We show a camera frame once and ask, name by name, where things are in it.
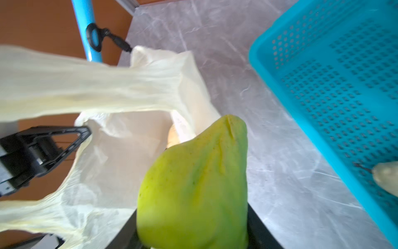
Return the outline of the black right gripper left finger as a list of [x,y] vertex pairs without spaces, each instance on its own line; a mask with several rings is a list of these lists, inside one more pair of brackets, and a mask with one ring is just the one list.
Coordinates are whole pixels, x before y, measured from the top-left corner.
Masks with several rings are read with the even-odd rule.
[[136,229],[136,211],[127,220],[120,232],[115,236],[106,249],[137,249],[138,233]]

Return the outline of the yellow printed plastic bag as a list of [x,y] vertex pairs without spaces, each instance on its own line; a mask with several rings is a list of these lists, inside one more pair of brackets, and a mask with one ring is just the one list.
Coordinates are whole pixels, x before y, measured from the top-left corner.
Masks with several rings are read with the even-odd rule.
[[61,186],[36,201],[2,201],[1,231],[51,233],[65,249],[103,249],[137,207],[169,130],[188,141],[220,114],[191,52],[137,46],[129,67],[1,47],[1,122],[77,113],[92,134]]

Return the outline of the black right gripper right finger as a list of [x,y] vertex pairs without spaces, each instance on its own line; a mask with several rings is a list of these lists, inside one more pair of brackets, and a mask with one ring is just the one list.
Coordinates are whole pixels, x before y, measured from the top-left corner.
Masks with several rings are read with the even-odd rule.
[[248,249],[283,249],[271,232],[265,227],[261,219],[248,205]]

